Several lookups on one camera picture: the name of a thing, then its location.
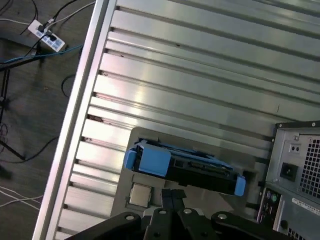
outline black cable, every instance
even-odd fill
[[[39,40],[35,42],[35,44],[30,48],[30,50],[29,50],[29,51],[26,53],[26,55],[24,55],[24,56],[25,56],[25,57],[28,56],[28,54],[34,49],[34,47],[37,46],[37,45],[41,42],[41,40],[42,40],[44,37],[47,37],[47,36],[49,36],[49,35],[48,35],[48,34],[45,34],[45,35],[43,35],[42,37],[40,37]]]
[[[8,4],[10,3],[10,1],[11,1],[11,0],[6,1],[6,3],[4,4],[4,6],[3,6],[2,8],[0,8],[0,12],[8,6]]]
[[[72,4],[72,3],[76,2],[76,1],[78,1],[78,0],[71,0],[71,1],[67,2],[65,5],[63,5],[63,6],[56,12],[55,15],[53,15],[53,17],[52,17],[51,19],[53,19],[54,21],[56,21],[56,19],[57,19],[58,15],[60,14],[60,12],[61,12],[63,9],[65,9],[67,6],[69,6],[70,4]],[[48,25],[48,22],[46,22],[46,23],[43,25],[43,29],[45,29],[47,25]]]
[[[6,163],[10,163],[10,164],[23,164],[23,163],[28,162],[28,161],[36,158],[37,156],[39,156],[39,154],[41,154],[41,153],[46,149],[46,147],[48,147],[48,145],[49,145],[50,143],[52,143],[54,140],[57,140],[58,138],[59,138],[58,136],[55,136],[54,138],[52,138],[50,141],[48,141],[48,142],[43,146],[43,148],[40,149],[40,151],[38,151],[35,155],[27,158],[27,159],[24,160],[24,161],[7,161],[7,160],[2,160],[2,159],[0,159],[0,161],[6,162]]]
[[[68,96],[68,95],[66,94],[66,92],[65,92],[65,90],[64,90],[64,85],[65,85],[65,83],[66,83],[66,81],[67,81],[68,79],[74,78],[75,76],[76,76],[75,74],[71,74],[71,75],[69,75],[69,76],[66,76],[66,77],[63,79],[63,81],[61,82],[61,91],[62,91],[63,95],[64,95],[65,97],[67,97],[67,98],[69,98],[70,96]]]
[[[38,44],[40,43],[40,41],[41,41],[44,37],[46,37],[46,36],[50,36],[50,34],[45,34],[45,35],[43,35],[42,37],[40,37],[39,40],[35,42],[35,44],[30,48],[30,50],[29,50],[29,51],[26,53],[26,55],[24,55],[24,56],[25,56],[25,57],[28,56],[28,54],[34,49],[34,47],[35,47],[36,45],[38,45]],[[11,64],[11,63],[14,63],[14,62],[17,62],[17,61],[20,61],[20,59],[13,60],[13,61],[9,61],[9,62],[7,62],[7,61],[5,61],[5,62],[0,62],[0,64]]]
[[[28,29],[28,27],[34,22],[35,19],[38,20],[39,12],[38,12],[37,5],[34,0],[31,0],[31,1],[34,5],[34,16],[33,16],[32,21],[30,22],[30,24],[20,33],[20,35],[22,35]]]

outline power socket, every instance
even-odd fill
[[[28,27],[28,30],[33,33],[34,35],[37,36],[37,38],[42,38],[43,35],[46,35],[47,33],[47,29],[44,29],[43,32],[39,31],[38,28],[39,26],[42,26],[42,24],[37,21],[37,20],[34,20],[30,26]],[[50,36],[45,36],[41,39],[42,42],[44,42],[45,44],[47,44],[52,50],[54,50],[55,52],[60,52],[65,46],[66,46],[66,43],[64,41],[61,40],[61,38],[59,38],[57,35],[55,35],[54,33],[52,33],[50,31],[51,35],[56,37],[55,40],[51,40],[50,39]]]

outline blue plastic tab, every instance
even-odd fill
[[[165,148],[150,144],[139,144],[143,148],[139,171],[165,177],[169,167],[171,153]]]
[[[245,193],[246,179],[244,176],[238,175],[235,184],[234,195],[242,197]]]
[[[127,150],[124,154],[124,167],[126,169],[130,169],[132,170],[132,168],[134,167],[134,163],[135,163],[135,160],[136,160],[136,155],[137,155],[137,152],[133,150],[134,148],[130,149],[130,150]]]

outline metal frame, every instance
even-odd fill
[[[36,221],[33,240],[53,239],[55,236],[61,207],[66,194],[65,189],[69,182],[71,167],[76,157],[80,133],[84,126],[92,89],[113,14],[113,8],[108,7],[108,5],[115,4],[115,0],[97,0],[95,2]]]
[[[132,129],[195,141],[264,173],[255,163],[269,162],[274,124],[320,117],[315,19],[249,0],[98,0],[33,239],[72,234],[69,219],[78,232],[68,211],[86,224],[110,216],[111,185],[95,173],[120,173]],[[75,158],[95,173],[75,171]]]

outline ventilation holes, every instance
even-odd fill
[[[293,240],[306,240],[304,237],[293,231],[291,228],[288,230],[288,236],[291,237]]]
[[[309,143],[300,182],[301,191],[320,199],[320,140]]]

